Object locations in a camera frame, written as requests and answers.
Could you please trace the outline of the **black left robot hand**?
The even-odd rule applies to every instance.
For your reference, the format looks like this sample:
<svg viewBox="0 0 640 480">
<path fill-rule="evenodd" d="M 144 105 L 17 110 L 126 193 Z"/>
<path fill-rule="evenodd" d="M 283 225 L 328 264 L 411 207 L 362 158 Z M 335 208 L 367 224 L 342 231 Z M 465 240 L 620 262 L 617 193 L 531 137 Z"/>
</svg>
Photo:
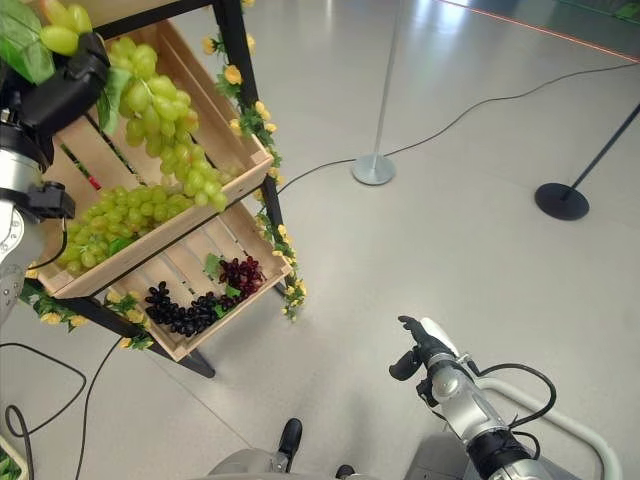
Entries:
<svg viewBox="0 0 640 480">
<path fill-rule="evenodd" d="M 102 37 L 81 34 L 78 50 L 56 67 L 52 77 L 22 98 L 18 110 L 19 121 L 41 136 L 66 128 L 98 101 L 110 68 Z"/>
</svg>

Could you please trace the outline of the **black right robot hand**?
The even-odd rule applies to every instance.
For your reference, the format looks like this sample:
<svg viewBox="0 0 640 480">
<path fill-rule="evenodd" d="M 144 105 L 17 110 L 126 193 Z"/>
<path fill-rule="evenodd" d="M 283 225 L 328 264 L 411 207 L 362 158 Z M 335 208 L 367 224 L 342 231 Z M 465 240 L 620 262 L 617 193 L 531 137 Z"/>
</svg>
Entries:
<svg viewBox="0 0 640 480">
<path fill-rule="evenodd" d="M 389 374 L 395 380 L 408 380 L 421 366 L 427 368 L 431 359 L 437 355 L 444 354 L 451 358 L 458 356 L 457 348 L 440 325 L 431 318 L 416 319 L 400 315 L 398 321 L 411 334 L 414 346 L 389 367 Z"/>
</svg>

